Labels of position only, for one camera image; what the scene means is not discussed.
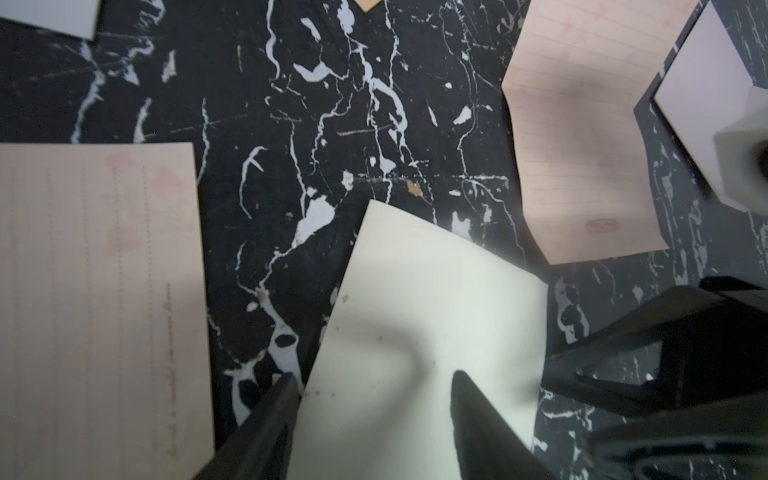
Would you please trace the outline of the brown kraft envelope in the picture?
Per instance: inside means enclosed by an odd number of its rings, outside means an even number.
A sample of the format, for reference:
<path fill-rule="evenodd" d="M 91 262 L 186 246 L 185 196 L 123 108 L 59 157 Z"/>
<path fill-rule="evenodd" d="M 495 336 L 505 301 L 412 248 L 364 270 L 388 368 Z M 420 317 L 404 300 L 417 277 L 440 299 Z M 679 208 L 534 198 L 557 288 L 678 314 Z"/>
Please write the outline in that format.
<path fill-rule="evenodd" d="M 382 0 L 354 0 L 354 2 L 364 13 L 368 13 L 380 4 Z"/>

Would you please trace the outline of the white envelope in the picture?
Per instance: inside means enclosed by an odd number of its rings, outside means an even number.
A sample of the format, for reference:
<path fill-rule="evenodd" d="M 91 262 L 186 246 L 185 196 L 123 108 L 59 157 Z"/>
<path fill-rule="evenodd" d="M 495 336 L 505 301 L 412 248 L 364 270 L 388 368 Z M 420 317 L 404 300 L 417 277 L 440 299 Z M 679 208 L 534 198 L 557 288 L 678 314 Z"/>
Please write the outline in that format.
<path fill-rule="evenodd" d="M 100 6 L 100 0 L 1 0 L 1 17 L 92 40 Z"/>

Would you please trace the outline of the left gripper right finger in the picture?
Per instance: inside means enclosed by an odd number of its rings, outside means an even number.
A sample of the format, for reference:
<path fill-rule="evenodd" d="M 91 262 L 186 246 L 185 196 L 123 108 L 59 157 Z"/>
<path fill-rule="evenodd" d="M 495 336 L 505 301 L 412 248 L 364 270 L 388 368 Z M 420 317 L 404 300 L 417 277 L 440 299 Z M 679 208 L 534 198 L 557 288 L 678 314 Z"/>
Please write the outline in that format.
<path fill-rule="evenodd" d="M 552 479 L 470 376 L 458 370 L 451 381 L 454 445 L 463 479 Z"/>

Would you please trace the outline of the cream letter paper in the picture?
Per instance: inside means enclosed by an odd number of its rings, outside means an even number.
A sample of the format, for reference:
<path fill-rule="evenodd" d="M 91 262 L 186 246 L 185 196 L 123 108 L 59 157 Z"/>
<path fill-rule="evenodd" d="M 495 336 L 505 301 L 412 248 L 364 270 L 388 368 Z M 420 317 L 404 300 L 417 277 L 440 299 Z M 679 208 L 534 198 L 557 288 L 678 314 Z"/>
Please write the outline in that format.
<path fill-rule="evenodd" d="M 547 297 L 536 275 L 371 201 L 299 406 L 288 477 L 458 478 L 458 370 L 531 446 Z"/>
<path fill-rule="evenodd" d="M 523 216 L 552 265 L 666 248 L 635 106 L 691 1 L 536 0 L 507 67 Z"/>

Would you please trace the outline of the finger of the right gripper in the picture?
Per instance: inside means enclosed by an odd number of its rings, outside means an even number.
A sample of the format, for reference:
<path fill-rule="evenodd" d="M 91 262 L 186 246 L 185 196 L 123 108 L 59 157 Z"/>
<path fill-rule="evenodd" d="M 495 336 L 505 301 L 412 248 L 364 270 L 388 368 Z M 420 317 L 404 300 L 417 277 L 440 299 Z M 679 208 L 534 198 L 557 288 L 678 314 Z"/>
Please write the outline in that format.
<path fill-rule="evenodd" d="M 625 417 L 693 405 L 719 342 L 724 297 L 674 287 L 610 326 L 550 355 L 542 387 Z"/>
<path fill-rule="evenodd" d="M 670 479 L 659 463 L 718 460 L 767 477 L 765 392 L 666 411 L 591 433 L 586 464 L 606 479 Z"/>

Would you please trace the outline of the pink envelope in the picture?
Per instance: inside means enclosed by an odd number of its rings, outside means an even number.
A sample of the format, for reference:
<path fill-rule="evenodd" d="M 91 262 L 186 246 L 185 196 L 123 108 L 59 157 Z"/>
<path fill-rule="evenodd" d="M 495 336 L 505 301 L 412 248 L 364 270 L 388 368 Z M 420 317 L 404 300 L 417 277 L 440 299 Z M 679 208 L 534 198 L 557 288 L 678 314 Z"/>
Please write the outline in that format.
<path fill-rule="evenodd" d="M 720 202 L 751 212 L 723 191 L 714 135 L 767 109 L 767 90 L 753 84 L 712 4 L 699 15 L 654 100 Z"/>

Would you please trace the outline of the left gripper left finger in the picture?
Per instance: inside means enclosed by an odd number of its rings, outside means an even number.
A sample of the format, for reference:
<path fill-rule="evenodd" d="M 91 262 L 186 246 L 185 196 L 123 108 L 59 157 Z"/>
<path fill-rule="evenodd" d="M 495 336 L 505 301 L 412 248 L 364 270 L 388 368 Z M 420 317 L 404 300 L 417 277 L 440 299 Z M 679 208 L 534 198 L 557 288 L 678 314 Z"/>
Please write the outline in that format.
<path fill-rule="evenodd" d="M 285 374 L 195 478 L 285 479 L 298 407 L 297 381 Z"/>

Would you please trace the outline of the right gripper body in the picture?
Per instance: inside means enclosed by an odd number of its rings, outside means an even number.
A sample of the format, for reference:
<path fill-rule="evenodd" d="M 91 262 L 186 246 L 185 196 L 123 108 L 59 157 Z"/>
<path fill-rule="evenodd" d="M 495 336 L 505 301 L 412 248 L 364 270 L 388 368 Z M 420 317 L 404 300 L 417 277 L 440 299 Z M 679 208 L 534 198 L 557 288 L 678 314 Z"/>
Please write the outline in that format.
<path fill-rule="evenodd" d="M 698 290 L 714 302 L 662 341 L 659 391 L 669 410 L 767 391 L 767 286 L 710 276 Z"/>

